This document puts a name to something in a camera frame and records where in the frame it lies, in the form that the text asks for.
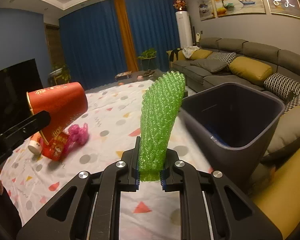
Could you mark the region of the white cloth on sofa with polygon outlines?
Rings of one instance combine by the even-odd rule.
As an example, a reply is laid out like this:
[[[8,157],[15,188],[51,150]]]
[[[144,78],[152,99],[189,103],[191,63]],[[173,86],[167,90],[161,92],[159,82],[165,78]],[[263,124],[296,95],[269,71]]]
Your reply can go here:
[[[190,59],[192,54],[199,49],[198,46],[187,46],[182,49],[182,53],[186,59]]]

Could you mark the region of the dark coffee table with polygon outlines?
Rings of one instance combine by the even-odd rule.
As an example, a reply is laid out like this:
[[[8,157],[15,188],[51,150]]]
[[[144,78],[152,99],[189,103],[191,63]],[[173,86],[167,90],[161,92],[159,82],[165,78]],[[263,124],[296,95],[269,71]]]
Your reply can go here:
[[[152,80],[155,81],[159,77],[163,76],[165,72],[162,72],[159,69],[155,70],[141,70],[138,72],[123,72],[115,76],[115,81],[118,86],[125,85],[128,83]]]

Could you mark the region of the black flat screen television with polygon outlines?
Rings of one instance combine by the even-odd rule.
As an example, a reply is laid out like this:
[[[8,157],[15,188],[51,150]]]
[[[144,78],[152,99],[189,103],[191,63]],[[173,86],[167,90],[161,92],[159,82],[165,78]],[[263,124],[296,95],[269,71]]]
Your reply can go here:
[[[42,88],[35,59],[0,70],[0,134],[31,116],[26,93]]]

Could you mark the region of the far yellow cushion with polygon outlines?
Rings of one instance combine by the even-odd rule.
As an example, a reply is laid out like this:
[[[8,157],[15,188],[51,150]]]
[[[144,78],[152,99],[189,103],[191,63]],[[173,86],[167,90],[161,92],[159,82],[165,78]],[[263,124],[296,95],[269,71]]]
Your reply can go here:
[[[190,56],[190,60],[198,60],[198,59],[206,59],[208,56],[212,54],[212,51],[205,49],[198,49],[192,53]]]

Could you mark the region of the white orange paper cup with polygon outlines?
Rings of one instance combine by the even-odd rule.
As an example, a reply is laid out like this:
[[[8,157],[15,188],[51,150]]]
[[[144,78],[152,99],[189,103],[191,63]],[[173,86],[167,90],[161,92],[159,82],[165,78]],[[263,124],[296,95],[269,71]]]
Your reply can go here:
[[[28,149],[34,154],[34,155],[41,155],[42,149],[43,149],[43,139],[39,132],[35,133],[30,137],[30,141],[28,144]]]

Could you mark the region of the red paper cup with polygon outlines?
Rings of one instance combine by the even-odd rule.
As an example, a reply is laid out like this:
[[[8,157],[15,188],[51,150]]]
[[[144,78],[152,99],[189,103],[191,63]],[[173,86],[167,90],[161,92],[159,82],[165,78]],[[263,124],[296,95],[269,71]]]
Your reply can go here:
[[[26,96],[32,114],[46,111],[50,115],[49,125],[40,130],[46,144],[88,110],[85,91],[78,82],[27,92]]]

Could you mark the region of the green potted plant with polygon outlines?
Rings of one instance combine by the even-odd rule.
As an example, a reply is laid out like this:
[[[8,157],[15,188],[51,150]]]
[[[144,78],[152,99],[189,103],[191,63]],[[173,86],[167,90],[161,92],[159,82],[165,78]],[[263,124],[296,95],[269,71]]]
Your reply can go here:
[[[143,51],[139,56],[141,70],[155,70],[157,51],[154,48],[149,48]]]

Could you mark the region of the blue curtain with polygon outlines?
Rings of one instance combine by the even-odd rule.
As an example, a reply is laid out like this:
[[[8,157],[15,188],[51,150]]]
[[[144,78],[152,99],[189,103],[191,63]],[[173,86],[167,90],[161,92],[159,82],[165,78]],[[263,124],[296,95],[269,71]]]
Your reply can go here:
[[[180,46],[175,0],[125,0],[134,47],[138,56],[157,51],[156,67],[169,69],[166,52]],[[76,10],[59,19],[61,43],[72,81],[85,89],[111,83],[128,71],[114,0]]]

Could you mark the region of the black white patterned cushion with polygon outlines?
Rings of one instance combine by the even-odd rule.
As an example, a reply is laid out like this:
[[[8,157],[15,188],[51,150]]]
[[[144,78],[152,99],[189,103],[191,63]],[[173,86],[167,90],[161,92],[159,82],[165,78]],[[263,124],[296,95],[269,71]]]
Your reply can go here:
[[[207,59],[212,59],[212,60],[218,60],[218,61],[223,61],[226,62],[227,64],[232,63],[234,59],[236,58],[236,53],[224,53],[224,52],[212,52]]]

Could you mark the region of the dark grey trash bin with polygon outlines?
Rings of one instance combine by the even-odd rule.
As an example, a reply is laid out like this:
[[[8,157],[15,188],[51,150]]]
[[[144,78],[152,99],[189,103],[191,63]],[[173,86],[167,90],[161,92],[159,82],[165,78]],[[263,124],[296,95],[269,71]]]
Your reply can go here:
[[[284,109],[271,95],[228,82],[184,98],[179,116],[211,167],[243,187]]]

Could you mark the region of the orange curtain strip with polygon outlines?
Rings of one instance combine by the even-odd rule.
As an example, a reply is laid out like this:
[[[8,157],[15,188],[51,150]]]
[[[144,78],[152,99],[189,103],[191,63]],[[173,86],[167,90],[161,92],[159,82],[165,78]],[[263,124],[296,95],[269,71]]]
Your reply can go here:
[[[131,72],[137,72],[139,70],[138,61],[134,47],[133,35],[130,29],[130,23],[127,15],[125,0],[114,0],[114,7],[119,24],[123,51],[125,53],[127,70]]]

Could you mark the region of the green foam fruit net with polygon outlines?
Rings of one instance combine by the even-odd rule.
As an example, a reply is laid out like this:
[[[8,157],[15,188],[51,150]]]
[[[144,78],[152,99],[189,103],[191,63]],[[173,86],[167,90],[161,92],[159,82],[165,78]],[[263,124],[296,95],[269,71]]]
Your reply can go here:
[[[185,77],[168,72],[143,94],[138,167],[141,181],[158,181],[185,92]]]

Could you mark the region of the red flower decoration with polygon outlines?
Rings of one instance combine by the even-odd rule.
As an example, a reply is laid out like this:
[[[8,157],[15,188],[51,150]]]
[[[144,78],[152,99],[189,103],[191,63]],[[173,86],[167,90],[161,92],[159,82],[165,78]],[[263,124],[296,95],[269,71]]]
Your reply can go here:
[[[187,11],[187,5],[185,0],[175,0],[173,7],[176,11]]]

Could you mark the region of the pink foam fruit net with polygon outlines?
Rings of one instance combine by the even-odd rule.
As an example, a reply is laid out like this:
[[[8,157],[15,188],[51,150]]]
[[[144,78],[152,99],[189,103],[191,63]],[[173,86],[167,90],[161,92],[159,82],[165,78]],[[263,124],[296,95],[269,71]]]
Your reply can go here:
[[[88,124],[84,123],[82,127],[79,125],[71,125],[68,129],[68,140],[65,145],[65,153],[69,153],[75,145],[85,145],[89,139]]]

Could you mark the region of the near patterned cushion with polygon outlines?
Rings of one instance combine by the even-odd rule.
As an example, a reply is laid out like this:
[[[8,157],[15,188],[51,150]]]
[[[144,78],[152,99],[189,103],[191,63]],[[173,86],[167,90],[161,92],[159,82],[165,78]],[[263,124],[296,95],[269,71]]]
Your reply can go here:
[[[272,92],[285,103],[283,114],[300,106],[300,82],[290,77],[275,73],[264,81],[266,90]]]

